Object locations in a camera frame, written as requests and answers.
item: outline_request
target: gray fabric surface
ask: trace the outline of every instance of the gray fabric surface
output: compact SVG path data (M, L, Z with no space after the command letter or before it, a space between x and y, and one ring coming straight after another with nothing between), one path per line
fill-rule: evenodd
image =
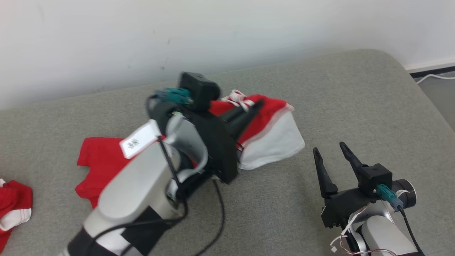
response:
M455 133L403 67L389 55L359 50L313 61L209 76L226 93L262 93L288 101L306 148L290 159L242 171L221 185L226 227L206 255L332 255L340 229L325 229L312 148L340 190L356 186L339 149L381 163L416 188L407 209L426 255L453 251ZM76 166L86 137L125 137L146 120L144 100L156 84L45 102L0 112L0 176L34 190L32 218L17 227L5 256L56 255L91 208L74 192L87 169ZM216 234L220 207L211 183L190 200L190 215L167 232L152 255L188 256ZM404 222L395 214L407 235Z

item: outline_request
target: white fabric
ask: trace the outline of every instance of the white fabric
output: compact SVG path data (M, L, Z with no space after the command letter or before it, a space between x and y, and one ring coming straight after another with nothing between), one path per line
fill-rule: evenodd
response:
M252 100L244 100L245 97L246 95L241 91L232 90L228 96L221 98L221 101L229 102L236 107L241 106L245 112L248 112L254 102Z
M30 220L31 209L12 210L0 219L0 229L8 231Z
M239 168L251 170L291 157L305 147L289 107L278 111L268 126L244 144Z

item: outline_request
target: white wall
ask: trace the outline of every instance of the white wall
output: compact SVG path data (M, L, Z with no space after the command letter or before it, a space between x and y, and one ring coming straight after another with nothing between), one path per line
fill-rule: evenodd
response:
M455 63L453 0L0 0L0 108L356 48Z

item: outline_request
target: floor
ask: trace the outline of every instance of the floor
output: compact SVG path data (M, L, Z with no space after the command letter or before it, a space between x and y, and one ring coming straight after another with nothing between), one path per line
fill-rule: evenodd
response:
M455 71L438 75L455 77ZM455 131L455 80L429 77L419 86Z

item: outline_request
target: power cord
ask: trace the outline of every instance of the power cord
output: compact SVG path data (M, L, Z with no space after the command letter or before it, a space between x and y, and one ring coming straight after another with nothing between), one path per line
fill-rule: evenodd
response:
M414 234L412 233L411 226L409 226L408 218L406 218L406 214L404 213L404 209L401 207L401 205L398 206L398 210L400 211L401 215L403 216L404 222L406 223L406 227L408 228L408 232L411 235L411 239L414 242L414 245L415 245L417 251L422 252L419 244L417 243L417 240L414 237Z
M173 179L175 180L175 182L177 184L178 191L183 191L183 189L181 189L182 188L182 184L178 180L177 172L176 172L176 170L174 168L174 165L172 164L172 161L171 161L171 158L169 157L169 154L167 153L167 150L166 150L166 148L164 146L164 143L163 143L163 140L162 140L161 136L158 137L158 142L159 142L159 144L161 146L161 149L163 151L164 157L166 158L166 161L167 161L167 164L169 166L169 169L171 170ZM221 205L221 214L222 214L221 215L221 217L222 217L222 219L221 219L221 221L222 221L221 222L221 227L220 227L217 235L215 236L215 238L209 244L207 244L202 250L200 250L198 253L196 253L194 256L200 256L201 254L206 252L213 244L215 244L215 242L220 238L221 233L223 232L223 229L224 229L225 217L226 217L225 216L225 210L224 210L224 203L223 203L223 200L222 200L222 197L221 197L220 189L219 189L218 184L217 184L217 182L215 180L213 180L213 184L214 184L215 189L217 191L218 199L219 199L219 202L220 202L220 205ZM107 234L109 232L112 232L114 230L118 230L118 229L121 229L121 228L142 226L142 225L155 225L155 224L158 224L158 223L167 223L167 224L171 223L170 226L177 225L180 221L185 219L186 216L188 215L188 202L187 202L187 199L186 199L184 193L180 193L180 196L182 198L183 208L184 208L184 212L183 212L182 216L180 216L178 218L175 218L175 219L146 220L146 221L125 223L125 224L120 224L120 225L113 226L113 227L111 227L109 229L104 230L103 232L99 233L98 235L96 235L90 241L90 243L87 245L87 247L85 249L85 252L82 255L83 256L89 256L90 249L93 247L93 245L95 244L96 240L99 239L100 237L104 236L105 234ZM131 249L131 246L127 247L122 254L124 255L129 249Z
M438 75L428 74L428 75L424 76L422 79L418 80L416 83L420 84L422 81L424 81L425 79L427 79L429 77L436 77L436 78L439 78L439 79L446 79L446 80L455 79L455 77L442 77L442 76L438 76Z

